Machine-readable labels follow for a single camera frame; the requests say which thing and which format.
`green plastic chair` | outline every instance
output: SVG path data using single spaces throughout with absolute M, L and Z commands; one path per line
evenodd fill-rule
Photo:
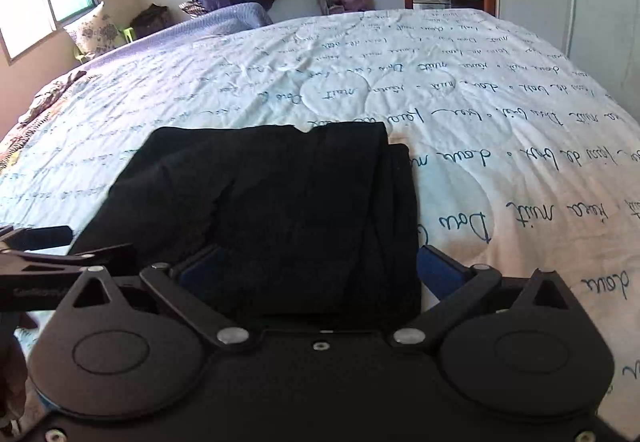
M 117 27 L 120 35 L 124 37 L 124 40 L 127 41 L 127 44 L 136 41 L 138 38 L 136 37 L 136 31 L 133 28 L 121 28 Z M 80 51 L 80 48 L 74 46 L 74 57 L 76 60 L 80 62 L 80 64 L 84 64 L 85 61 L 89 61 L 91 59 L 87 59 L 87 57 Z

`person's hand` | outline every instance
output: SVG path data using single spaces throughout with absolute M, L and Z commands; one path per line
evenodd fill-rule
M 33 330 L 38 328 L 36 322 L 27 314 L 20 316 L 20 328 Z M 4 361 L 0 361 L 0 411 L 20 418 L 24 414 L 27 400 L 25 383 L 28 377 L 27 363 L 20 348 L 20 343 L 14 337 L 9 352 Z

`white blanket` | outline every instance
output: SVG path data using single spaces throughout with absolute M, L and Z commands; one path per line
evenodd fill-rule
M 411 149 L 421 242 L 509 276 L 556 269 L 615 356 L 600 414 L 640 432 L 640 127 L 548 43 L 479 11 L 366 12 L 90 75 L 0 176 L 0 223 L 80 231 L 161 126 L 384 122 Z

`tiled floor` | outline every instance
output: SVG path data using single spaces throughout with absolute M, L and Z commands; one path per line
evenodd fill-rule
M 441 10 L 451 8 L 451 3 L 447 0 L 414 0 L 415 10 Z

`dark bag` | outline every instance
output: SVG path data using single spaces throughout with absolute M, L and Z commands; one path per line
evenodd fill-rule
M 171 16 L 171 12 L 169 12 L 169 8 L 153 4 L 145 11 L 140 12 L 133 19 L 130 26 L 134 29 L 136 37 L 142 39 L 173 24 L 174 19 Z

